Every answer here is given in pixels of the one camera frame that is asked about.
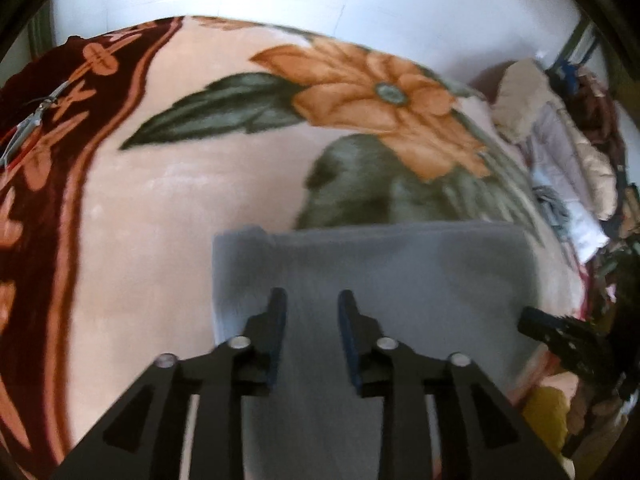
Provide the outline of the grey sweat pants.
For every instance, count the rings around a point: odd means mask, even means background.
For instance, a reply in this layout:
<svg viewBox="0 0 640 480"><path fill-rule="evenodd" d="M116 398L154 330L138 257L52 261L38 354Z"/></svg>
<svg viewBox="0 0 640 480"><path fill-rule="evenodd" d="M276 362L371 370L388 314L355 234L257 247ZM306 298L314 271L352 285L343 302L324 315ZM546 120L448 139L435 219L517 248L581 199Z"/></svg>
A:
<svg viewBox="0 0 640 480"><path fill-rule="evenodd" d="M427 222L270 234L246 228L213 242L215 333L225 341L288 295L277 383L243 404L251 479L373 479L382 403L350 383L337 298L350 290L386 335L424 356L461 352L503 392L523 379L536 346L516 321L538 298L521 229Z"/></svg>

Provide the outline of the beige puffer jacket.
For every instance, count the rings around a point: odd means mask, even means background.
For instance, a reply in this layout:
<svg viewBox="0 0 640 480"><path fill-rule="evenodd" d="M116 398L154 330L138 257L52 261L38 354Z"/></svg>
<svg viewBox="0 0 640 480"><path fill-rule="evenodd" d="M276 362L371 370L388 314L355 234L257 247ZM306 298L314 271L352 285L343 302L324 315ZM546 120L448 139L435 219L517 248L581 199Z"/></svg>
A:
<svg viewBox="0 0 640 480"><path fill-rule="evenodd" d="M618 198L612 164L577 128L536 61L526 58L504 71L491 117L510 143L535 139L598 220L614 216Z"/></svg>

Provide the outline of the silver scissors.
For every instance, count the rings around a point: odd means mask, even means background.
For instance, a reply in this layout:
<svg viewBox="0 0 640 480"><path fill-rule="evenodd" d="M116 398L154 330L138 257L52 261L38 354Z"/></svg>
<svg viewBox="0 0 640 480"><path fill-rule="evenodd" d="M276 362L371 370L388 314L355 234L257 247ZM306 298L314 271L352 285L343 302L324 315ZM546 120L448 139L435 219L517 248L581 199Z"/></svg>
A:
<svg viewBox="0 0 640 480"><path fill-rule="evenodd" d="M21 146L35 131L35 128L41 125L44 112L58 102L58 98L69 84L69 80L63 81L62 84L60 84L58 88L52 91L48 96L38 101L38 105L33 112L21 120L17 125L9 128L9 130L1 137L2 169L9 167L11 160L14 159L14 156Z"/></svg>

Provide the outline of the floral plush blanket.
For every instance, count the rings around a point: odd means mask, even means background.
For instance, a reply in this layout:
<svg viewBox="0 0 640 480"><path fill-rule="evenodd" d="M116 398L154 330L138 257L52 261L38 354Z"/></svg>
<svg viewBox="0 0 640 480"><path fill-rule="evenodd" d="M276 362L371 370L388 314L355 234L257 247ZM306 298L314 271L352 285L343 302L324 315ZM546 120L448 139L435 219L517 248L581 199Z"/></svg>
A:
<svg viewBox="0 0 640 480"><path fill-rule="evenodd" d="M213 242L427 222L506 223L532 307L585 289L485 99L334 38L166 18L73 38L1 91L8 131L70 84L1 168L1 445L47 479L164 352L218 341Z"/></svg>

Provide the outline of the folded grey striped cloth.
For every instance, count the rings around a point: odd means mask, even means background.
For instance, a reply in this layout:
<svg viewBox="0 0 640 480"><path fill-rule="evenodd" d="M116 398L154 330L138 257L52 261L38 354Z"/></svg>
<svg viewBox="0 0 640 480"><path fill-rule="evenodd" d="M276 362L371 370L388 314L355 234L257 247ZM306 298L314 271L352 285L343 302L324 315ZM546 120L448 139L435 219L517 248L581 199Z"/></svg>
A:
<svg viewBox="0 0 640 480"><path fill-rule="evenodd" d="M570 223L570 212L559 194L549 185L535 186L533 192L548 225L557 231L564 230Z"/></svg>

